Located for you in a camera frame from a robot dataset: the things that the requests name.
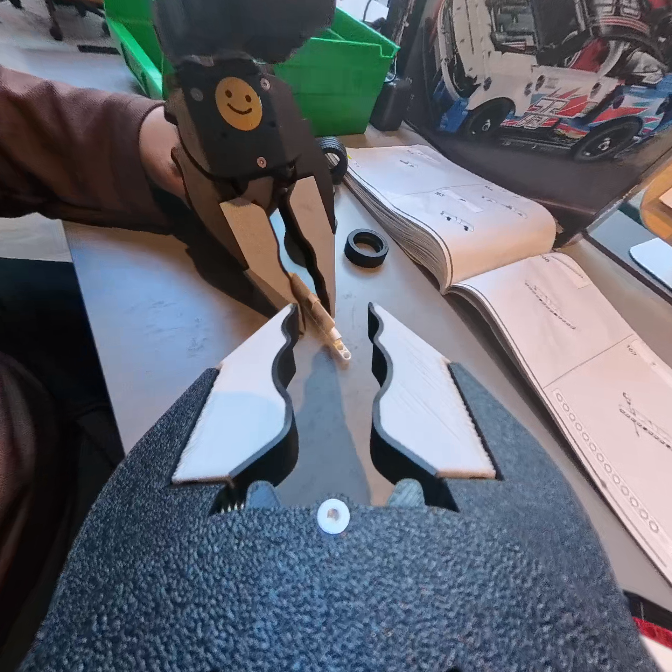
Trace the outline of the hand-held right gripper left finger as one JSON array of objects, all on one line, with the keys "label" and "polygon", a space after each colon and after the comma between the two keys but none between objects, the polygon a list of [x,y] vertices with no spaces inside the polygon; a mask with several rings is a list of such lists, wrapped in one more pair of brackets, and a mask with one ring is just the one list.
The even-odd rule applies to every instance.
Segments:
[{"label": "hand-held right gripper left finger", "polygon": [[298,308],[290,304],[218,365],[172,474],[174,485],[232,480],[290,439]]}]

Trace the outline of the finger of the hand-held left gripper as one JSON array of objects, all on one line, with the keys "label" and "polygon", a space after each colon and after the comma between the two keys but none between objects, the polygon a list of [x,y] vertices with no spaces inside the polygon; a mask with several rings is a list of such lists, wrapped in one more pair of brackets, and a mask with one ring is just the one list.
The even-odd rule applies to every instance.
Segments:
[{"label": "finger of the hand-held left gripper", "polygon": [[290,304],[298,306],[264,209],[244,198],[222,202],[220,208],[242,253],[248,279],[277,311]]},{"label": "finger of the hand-held left gripper", "polygon": [[281,197],[280,214],[290,240],[300,251],[313,290],[335,317],[335,234],[315,177],[298,179]]}]

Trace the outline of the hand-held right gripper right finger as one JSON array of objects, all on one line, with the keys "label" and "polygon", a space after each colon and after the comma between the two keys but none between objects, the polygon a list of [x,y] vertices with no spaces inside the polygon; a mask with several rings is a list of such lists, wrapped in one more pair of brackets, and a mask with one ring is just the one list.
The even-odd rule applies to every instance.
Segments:
[{"label": "hand-held right gripper right finger", "polygon": [[450,360],[381,305],[367,307],[372,373],[370,454],[390,483],[494,481],[497,469]]}]

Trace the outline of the long white brick beam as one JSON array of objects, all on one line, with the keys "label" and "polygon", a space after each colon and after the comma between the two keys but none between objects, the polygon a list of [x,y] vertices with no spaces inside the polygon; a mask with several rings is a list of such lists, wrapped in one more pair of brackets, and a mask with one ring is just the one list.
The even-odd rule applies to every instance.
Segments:
[{"label": "long white brick beam", "polygon": [[298,274],[289,273],[289,280],[298,305],[307,311],[307,314],[314,321],[325,342],[332,348],[332,351],[338,355],[342,362],[348,363],[351,360],[351,352],[343,342],[334,318],[322,305],[317,295],[310,291]]}]

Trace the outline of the green storage bin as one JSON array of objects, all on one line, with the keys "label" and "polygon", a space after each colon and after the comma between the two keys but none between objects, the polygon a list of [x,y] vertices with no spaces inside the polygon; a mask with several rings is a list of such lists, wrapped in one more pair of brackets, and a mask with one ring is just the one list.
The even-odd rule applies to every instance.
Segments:
[{"label": "green storage bin", "polygon": [[[364,133],[399,46],[359,20],[365,1],[337,4],[331,28],[312,38],[274,75],[290,86],[315,136]],[[164,57],[149,1],[105,1],[107,26],[146,96],[166,99],[173,69]]]}]

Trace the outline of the person's left forearm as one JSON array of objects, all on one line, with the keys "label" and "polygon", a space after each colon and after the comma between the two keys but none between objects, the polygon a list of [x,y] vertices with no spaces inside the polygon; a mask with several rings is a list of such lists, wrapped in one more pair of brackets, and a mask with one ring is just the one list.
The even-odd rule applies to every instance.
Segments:
[{"label": "person's left forearm", "polygon": [[145,117],[162,104],[1,68],[1,217],[131,230],[168,225],[139,154]]}]

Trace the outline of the grey desk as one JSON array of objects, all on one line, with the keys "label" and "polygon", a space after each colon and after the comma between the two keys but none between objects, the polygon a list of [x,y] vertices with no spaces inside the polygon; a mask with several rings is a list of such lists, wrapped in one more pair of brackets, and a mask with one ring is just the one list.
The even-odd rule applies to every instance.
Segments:
[{"label": "grey desk", "polygon": [[[336,360],[313,323],[294,349],[289,392],[298,462],[279,487],[289,505],[338,494],[382,505],[392,485],[370,459],[372,402],[368,303],[376,302],[453,362],[465,366],[554,460],[589,514],[621,586],[671,609],[671,586],[621,525],[579,466],[555,422],[466,300],[443,296],[393,240],[379,269],[343,255],[354,229],[382,231],[344,187],[337,189],[337,316],[353,358]],[[194,239],[65,225],[75,271],[126,452],[206,368],[264,325],[267,311],[232,262]]]}]

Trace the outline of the person's left hand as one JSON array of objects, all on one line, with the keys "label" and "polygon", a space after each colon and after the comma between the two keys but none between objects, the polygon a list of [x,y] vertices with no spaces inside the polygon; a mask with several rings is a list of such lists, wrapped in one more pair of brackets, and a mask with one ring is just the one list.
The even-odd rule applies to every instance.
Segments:
[{"label": "person's left hand", "polygon": [[164,106],[158,106],[143,120],[139,131],[140,161],[153,186],[187,202],[180,168],[173,159],[179,136],[164,114]]}]

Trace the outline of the narrow black rubber tire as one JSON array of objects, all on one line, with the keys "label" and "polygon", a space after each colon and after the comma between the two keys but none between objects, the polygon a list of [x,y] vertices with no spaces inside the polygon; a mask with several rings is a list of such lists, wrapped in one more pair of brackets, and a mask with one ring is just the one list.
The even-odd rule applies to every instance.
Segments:
[{"label": "narrow black rubber tire", "polygon": [[358,267],[374,269],[380,267],[389,252],[389,244],[376,231],[356,229],[350,231],[345,242],[344,254]]}]

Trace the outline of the wide black rubber tire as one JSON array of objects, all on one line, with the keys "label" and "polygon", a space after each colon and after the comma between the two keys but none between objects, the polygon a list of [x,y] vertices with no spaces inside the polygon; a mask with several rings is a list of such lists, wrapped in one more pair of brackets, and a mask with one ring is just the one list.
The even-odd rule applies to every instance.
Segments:
[{"label": "wide black rubber tire", "polygon": [[329,165],[331,181],[334,186],[342,184],[348,172],[348,152],[344,144],[335,136],[316,139]]}]

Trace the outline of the open instruction booklet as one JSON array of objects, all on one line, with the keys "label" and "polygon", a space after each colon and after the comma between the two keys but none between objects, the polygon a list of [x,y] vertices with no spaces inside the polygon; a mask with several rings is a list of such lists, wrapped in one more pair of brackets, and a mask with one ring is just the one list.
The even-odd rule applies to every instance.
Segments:
[{"label": "open instruction booklet", "polygon": [[622,524],[671,581],[671,368],[564,253],[540,204],[422,145],[346,149],[345,182],[465,298]]}]

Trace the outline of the black jacket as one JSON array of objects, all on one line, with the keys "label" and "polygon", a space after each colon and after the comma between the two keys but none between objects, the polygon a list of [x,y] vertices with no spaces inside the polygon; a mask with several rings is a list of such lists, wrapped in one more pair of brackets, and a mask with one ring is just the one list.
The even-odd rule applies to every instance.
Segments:
[{"label": "black jacket", "polygon": [[46,616],[71,545],[124,451],[74,267],[1,259],[1,353],[45,387],[59,432],[58,489],[1,535],[1,670]]}]

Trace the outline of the person's torso in brown shirt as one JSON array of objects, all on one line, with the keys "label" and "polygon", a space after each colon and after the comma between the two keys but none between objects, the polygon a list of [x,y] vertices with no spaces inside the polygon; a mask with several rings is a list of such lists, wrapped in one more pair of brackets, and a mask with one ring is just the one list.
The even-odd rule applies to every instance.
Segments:
[{"label": "person's torso in brown shirt", "polygon": [[32,501],[58,489],[59,431],[52,397],[18,361],[1,354],[1,535]]}]

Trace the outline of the race car print box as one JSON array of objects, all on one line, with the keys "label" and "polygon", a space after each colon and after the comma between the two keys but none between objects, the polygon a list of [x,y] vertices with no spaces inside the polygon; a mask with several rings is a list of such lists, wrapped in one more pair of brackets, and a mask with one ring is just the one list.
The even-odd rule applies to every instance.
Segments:
[{"label": "race car print box", "polygon": [[563,244],[671,156],[670,1],[427,1],[408,125]]}]

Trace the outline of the white tray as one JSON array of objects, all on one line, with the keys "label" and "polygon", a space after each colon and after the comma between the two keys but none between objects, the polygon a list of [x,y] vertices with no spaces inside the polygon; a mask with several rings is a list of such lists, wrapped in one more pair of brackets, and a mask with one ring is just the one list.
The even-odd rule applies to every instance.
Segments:
[{"label": "white tray", "polygon": [[671,292],[671,246],[654,238],[630,248],[631,259]]}]

